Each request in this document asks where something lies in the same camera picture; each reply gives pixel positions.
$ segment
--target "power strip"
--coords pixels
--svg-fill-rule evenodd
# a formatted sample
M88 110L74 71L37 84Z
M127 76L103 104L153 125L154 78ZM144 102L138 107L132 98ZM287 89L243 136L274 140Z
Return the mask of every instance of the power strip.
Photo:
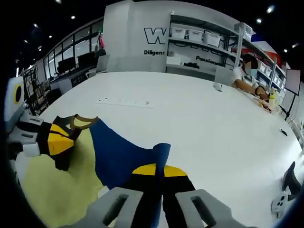
M103 105L105 104L121 105L121 106L130 106L130 107L138 107L138 108L150 108L150 109L154 108L151 101L128 100L128 99L110 98L110 97L104 97L102 99L98 99L95 103L103 104Z

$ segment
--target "monitor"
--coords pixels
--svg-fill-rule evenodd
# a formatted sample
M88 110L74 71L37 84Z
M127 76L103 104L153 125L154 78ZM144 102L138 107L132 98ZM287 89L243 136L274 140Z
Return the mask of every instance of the monitor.
M299 96L301 71L288 69L286 73L285 89Z
M86 68L90 66L96 66L97 59L93 51L85 53L84 55L78 56L78 64L81 68Z
M76 67L75 59L74 59L74 57L71 57L71 58L67 58L65 60L58 62L57 71L58 71L58 73L62 74L75 67Z

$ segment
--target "white table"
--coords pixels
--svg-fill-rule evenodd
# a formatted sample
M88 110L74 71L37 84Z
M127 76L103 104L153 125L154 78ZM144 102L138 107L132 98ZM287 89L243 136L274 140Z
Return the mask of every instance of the white table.
M51 122L57 115L98 116L138 146L170 143L168 165L181 168L196 189L231 207L239 222L269 228L275 223L271 201L301 147L289 125L250 95L227 86L221 93L212 85L165 73L97 74L56 100L41 118ZM154 108L96 103L105 97L150 101ZM162 215L159 227L165 224Z

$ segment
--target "man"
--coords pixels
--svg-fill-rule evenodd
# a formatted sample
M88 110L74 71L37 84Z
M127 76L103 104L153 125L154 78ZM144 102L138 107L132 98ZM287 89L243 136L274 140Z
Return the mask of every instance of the man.
M265 89L259 86L255 79L257 68L257 59L252 55L244 55L243 65L233 70L232 87L257 95L263 100L269 100Z

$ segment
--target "logo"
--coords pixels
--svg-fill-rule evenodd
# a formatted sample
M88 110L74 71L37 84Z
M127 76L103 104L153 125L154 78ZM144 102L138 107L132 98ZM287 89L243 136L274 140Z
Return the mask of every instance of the logo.
M210 59L201 58L201 57L199 57L199 56L196 56L195 59L199 59L200 61L203 61L203 62L206 62L206 63L211 63L211 64L214 64L214 65L217 65L217 66L221 66L221 67L224 66L224 64L222 64L222 63L217 63L217 62L214 62L214 61L212 61L212 60L210 60Z
M156 44L157 41L159 44L166 44L165 43L165 33L167 29L163 30L162 28L144 28L144 33L147 38L148 44Z
M165 55L165 52L164 51L145 50L144 54L145 55L152 55L152 56L155 56L155 55L162 56L162 55Z

